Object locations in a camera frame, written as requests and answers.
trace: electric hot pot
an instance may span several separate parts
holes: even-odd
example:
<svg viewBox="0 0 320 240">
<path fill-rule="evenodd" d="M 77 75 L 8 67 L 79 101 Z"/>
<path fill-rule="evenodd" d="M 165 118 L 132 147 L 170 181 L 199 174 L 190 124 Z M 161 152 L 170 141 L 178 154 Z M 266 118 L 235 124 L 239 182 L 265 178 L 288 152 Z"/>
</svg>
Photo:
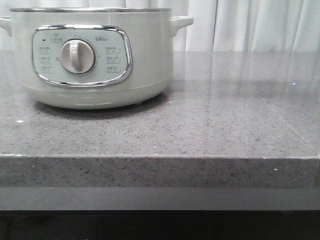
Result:
<svg viewBox="0 0 320 240">
<path fill-rule="evenodd" d="M 169 8 L 11 8 L 0 27 L 33 98 L 105 109 L 161 93 L 172 80 L 172 37 L 193 21 Z"/>
</svg>

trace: control panel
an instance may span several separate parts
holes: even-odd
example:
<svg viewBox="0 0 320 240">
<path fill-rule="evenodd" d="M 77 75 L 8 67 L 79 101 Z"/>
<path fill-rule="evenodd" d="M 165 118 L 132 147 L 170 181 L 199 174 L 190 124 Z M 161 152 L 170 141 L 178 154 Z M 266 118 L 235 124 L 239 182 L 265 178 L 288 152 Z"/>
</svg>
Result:
<svg viewBox="0 0 320 240">
<path fill-rule="evenodd" d="M 32 39 L 36 74 L 57 87 L 100 87 L 124 81 L 133 69 L 127 34 L 93 24 L 45 25 Z"/>
</svg>

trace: pot handle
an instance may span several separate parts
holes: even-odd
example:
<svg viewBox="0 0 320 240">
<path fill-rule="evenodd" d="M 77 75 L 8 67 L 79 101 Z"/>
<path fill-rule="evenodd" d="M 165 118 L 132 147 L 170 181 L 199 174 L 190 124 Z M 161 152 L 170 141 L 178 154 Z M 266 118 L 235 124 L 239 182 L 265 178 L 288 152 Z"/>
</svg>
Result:
<svg viewBox="0 0 320 240">
<path fill-rule="evenodd" d="M 10 37 L 12 37 L 11 18 L 9 16 L 0 16 L 0 28 L 7 31 Z"/>
<path fill-rule="evenodd" d="M 177 31 L 180 28 L 192 25 L 194 18 L 192 16 L 172 16 L 171 20 L 171 37 L 177 35 Z"/>
</svg>

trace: gray quartz countertop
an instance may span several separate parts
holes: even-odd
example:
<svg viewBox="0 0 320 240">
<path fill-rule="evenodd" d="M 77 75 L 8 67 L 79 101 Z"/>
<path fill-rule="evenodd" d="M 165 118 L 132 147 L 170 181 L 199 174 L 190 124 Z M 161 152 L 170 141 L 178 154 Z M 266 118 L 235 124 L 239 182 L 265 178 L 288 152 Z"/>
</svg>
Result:
<svg viewBox="0 0 320 240">
<path fill-rule="evenodd" d="M 320 185 L 320 55 L 175 52 L 138 105 L 70 110 L 24 91 L 0 51 L 1 187 Z"/>
</svg>

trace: curtain fold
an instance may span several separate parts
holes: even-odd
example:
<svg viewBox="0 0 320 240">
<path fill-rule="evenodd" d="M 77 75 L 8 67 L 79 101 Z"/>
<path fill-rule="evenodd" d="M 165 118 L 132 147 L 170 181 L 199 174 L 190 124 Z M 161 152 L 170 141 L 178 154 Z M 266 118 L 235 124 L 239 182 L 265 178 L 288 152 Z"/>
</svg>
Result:
<svg viewBox="0 0 320 240">
<path fill-rule="evenodd" d="M 9 8 L 172 8 L 194 24 L 173 38 L 175 51 L 310 51 L 320 48 L 320 0 L 1 0 Z M 0 28 L 0 49 L 13 46 Z"/>
</svg>

